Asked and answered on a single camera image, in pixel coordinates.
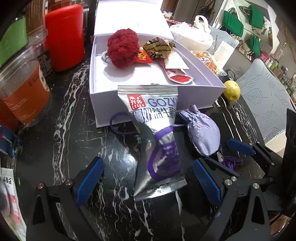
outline lemon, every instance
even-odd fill
[[[239,85],[233,81],[228,80],[224,83],[226,89],[224,90],[224,96],[229,101],[237,101],[240,97],[240,88]]]

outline black marble table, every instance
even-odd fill
[[[23,130],[23,144],[14,158],[1,159],[3,167],[15,170],[24,220],[39,182],[48,186],[61,184],[74,178],[95,156],[100,156],[105,163],[104,176],[81,209],[102,240],[198,240],[215,209],[193,173],[193,161],[199,156],[186,127],[175,128],[175,137],[188,185],[171,194],[135,203],[133,187],[141,139],[137,135],[114,134],[110,127],[96,128],[89,97],[88,56],[89,50],[79,66],[47,78],[53,95],[49,113],[38,125]],[[237,171],[246,178],[262,177],[264,174],[253,159],[225,145],[230,137],[245,143],[263,143],[244,99],[241,97],[230,105],[219,97],[212,108],[202,112],[220,129],[220,152],[245,160]],[[131,122],[116,128],[134,130]],[[58,207],[69,237],[77,239],[62,206]]]

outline red yarn ball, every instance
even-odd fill
[[[125,68],[136,61],[139,38],[131,29],[121,29],[109,37],[107,46],[112,63],[118,68]]]

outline red packet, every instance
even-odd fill
[[[183,85],[193,81],[194,77],[189,76],[183,69],[166,69],[163,58],[158,58],[157,61],[163,67],[169,80]]]
[[[150,58],[150,56],[147,54],[147,52],[141,47],[138,57],[136,58],[136,62],[151,64],[151,63],[153,63],[153,60]]]

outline blue gripper pad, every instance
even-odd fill
[[[233,149],[235,151],[239,151],[239,152],[245,154],[246,156],[252,156],[255,154],[252,146],[245,144],[243,142],[237,141],[232,138],[229,138],[226,141],[226,145],[228,146],[228,148]]]
[[[222,203],[220,188],[198,159],[194,161],[193,171],[210,203],[219,207]]]
[[[76,190],[75,203],[80,206],[86,204],[90,195],[92,194],[94,187],[96,186],[99,178],[104,171],[104,162],[102,158],[98,158],[93,164],[92,168],[86,174],[85,178],[81,181]]]

